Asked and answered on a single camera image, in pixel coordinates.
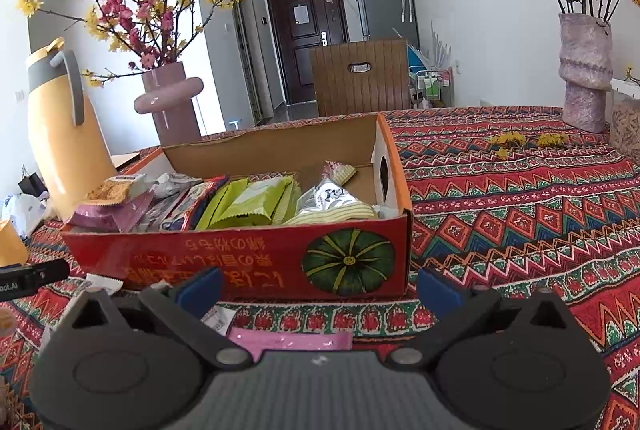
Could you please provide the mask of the clear jar of seeds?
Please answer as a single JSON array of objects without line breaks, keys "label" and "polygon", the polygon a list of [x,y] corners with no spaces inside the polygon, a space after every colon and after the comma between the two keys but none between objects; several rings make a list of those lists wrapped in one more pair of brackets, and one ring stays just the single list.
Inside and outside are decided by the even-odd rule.
[{"label": "clear jar of seeds", "polygon": [[610,143],[620,153],[640,161],[640,99],[636,83],[612,81]]}]

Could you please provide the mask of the red cardboard pumpkin box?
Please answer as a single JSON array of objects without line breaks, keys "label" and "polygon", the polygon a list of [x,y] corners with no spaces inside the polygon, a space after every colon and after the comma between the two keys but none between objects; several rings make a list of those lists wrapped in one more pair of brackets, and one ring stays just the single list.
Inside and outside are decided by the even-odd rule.
[{"label": "red cardboard pumpkin box", "polygon": [[412,206],[385,118],[333,117],[158,148],[130,168],[192,186],[156,199],[130,228],[70,221],[88,273],[130,289],[208,267],[227,300],[356,300],[408,287]]}]

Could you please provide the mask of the dark brown entrance door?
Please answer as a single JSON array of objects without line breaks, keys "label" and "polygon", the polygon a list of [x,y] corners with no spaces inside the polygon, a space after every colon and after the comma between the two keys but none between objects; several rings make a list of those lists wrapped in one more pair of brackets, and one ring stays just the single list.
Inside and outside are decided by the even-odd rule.
[{"label": "dark brown entrance door", "polygon": [[348,41],[343,0],[267,0],[285,100],[314,101],[311,51]]}]

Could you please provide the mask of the white plastic bag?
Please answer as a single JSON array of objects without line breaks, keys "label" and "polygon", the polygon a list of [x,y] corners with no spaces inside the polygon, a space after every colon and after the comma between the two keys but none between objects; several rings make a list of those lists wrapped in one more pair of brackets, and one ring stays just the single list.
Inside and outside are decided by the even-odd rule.
[{"label": "white plastic bag", "polygon": [[28,238],[44,219],[46,207],[32,195],[19,194],[6,197],[2,205],[1,220],[9,221],[18,237]]}]

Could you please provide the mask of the large cream striped snack bag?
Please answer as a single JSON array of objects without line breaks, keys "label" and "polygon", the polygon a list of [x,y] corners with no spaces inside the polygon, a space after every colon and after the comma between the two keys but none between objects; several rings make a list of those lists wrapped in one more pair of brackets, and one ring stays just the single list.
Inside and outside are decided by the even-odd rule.
[{"label": "large cream striped snack bag", "polygon": [[357,174],[352,164],[326,161],[320,181],[296,201],[294,214],[285,225],[342,223],[372,220],[378,215],[372,205],[350,193],[345,185]]}]

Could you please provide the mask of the fallen yellow petals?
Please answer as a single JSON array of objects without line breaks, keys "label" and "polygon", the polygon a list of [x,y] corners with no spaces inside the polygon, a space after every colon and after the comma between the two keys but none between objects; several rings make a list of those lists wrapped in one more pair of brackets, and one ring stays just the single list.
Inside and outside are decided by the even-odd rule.
[{"label": "fallen yellow petals", "polygon": [[490,147],[495,148],[497,156],[501,160],[510,157],[513,151],[524,148],[566,148],[570,140],[562,133],[542,133],[537,137],[527,137],[519,131],[506,131],[491,137],[488,141]]}]

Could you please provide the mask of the wooden slatted chair back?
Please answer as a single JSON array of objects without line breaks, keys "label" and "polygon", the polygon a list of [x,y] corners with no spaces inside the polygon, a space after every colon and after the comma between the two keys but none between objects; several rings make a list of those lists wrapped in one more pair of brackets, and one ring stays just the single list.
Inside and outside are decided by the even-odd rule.
[{"label": "wooden slatted chair back", "polygon": [[310,60],[322,117],[411,107],[408,43],[401,38],[315,47]]}]

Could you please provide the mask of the pink glass vase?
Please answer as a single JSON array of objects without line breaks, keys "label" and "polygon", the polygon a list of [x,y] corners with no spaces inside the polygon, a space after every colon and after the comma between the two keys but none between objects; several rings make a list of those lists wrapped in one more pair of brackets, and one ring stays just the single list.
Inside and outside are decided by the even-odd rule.
[{"label": "pink glass vase", "polygon": [[151,115],[162,146],[197,143],[202,135],[192,99],[204,90],[188,78],[181,61],[142,73],[144,93],[134,101],[139,115]]}]

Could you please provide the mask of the orange cookie snack packet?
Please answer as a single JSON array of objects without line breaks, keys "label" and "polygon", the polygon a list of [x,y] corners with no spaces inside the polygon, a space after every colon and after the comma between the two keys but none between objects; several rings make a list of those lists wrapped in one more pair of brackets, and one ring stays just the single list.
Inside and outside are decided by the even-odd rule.
[{"label": "orange cookie snack packet", "polygon": [[116,175],[91,190],[84,202],[89,205],[121,205],[147,189],[145,177],[141,174]]}]

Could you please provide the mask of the green white snack bar packet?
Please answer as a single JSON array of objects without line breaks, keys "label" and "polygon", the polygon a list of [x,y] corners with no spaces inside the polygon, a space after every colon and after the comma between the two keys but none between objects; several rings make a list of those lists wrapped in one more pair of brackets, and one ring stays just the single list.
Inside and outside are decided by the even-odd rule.
[{"label": "green white snack bar packet", "polygon": [[271,225],[277,206],[292,184],[291,176],[248,181],[246,190],[232,202],[221,220],[209,229]]}]

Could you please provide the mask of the yellow ceramic mug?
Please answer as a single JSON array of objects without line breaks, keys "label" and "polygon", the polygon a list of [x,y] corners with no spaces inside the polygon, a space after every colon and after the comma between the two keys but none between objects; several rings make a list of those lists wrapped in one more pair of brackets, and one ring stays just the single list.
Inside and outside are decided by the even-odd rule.
[{"label": "yellow ceramic mug", "polygon": [[10,221],[0,222],[0,265],[24,265],[28,251]]}]

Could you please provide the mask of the lime green snack packet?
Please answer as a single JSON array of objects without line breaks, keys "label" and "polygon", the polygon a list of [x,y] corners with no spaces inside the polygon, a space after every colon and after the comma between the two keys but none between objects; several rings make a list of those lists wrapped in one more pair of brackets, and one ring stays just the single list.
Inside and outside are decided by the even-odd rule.
[{"label": "lime green snack packet", "polygon": [[216,191],[216,194],[208,203],[195,229],[197,231],[206,231],[206,229],[212,228],[221,220],[232,202],[246,190],[247,185],[247,177],[245,179],[235,179],[235,181],[224,184],[220,190]]}]

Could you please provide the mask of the red blue snack packet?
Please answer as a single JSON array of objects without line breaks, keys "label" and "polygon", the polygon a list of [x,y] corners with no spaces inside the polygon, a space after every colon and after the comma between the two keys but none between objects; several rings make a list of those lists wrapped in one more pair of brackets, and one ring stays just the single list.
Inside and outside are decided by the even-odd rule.
[{"label": "red blue snack packet", "polygon": [[205,179],[190,188],[171,213],[160,223],[161,231],[193,231],[201,216],[229,177],[225,175]]}]

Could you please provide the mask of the pink snack packet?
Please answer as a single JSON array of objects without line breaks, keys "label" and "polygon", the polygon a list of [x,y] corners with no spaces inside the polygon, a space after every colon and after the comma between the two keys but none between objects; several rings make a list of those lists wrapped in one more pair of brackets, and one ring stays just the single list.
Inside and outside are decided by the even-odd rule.
[{"label": "pink snack packet", "polygon": [[153,199],[152,191],[147,191],[121,205],[78,205],[67,223],[90,231],[128,233],[149,210]]},{"label": "pink snack packet", "polygon": [[233,327],[228,338],[250,352],[258,362],[266,351],[348,351],[352,348],[352,332],[302,334],[301,332],[265,332],[265,330]]}]

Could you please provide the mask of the patterned red tablecloth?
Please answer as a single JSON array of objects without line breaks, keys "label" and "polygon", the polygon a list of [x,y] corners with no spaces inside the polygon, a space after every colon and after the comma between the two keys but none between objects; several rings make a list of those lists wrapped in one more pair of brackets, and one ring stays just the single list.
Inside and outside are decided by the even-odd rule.
[{"label": "patterned red tablecloth", "polygon": [[[431,328],[416,300],[421,268],[509,298],[548,287],[601,353],[612,391],[597,429],[639,429],[639,163],[562,122],[560,108],[454,108],[386,113],[414,213],[411,285],[405,297],[369,303],[224,303],[234,326],[270,332],[352,329],[354,346],[386,354]],[[524,148],[506,160],[491,137],[562,133],[566,148]],[[65,257],[70,278],[2,304],[15,316],[1,339],[8,416],[1,429],[44,429],[29,376],[46,328],[61,318],[85,273],[49,221],[27,240],[28,263]]]}]

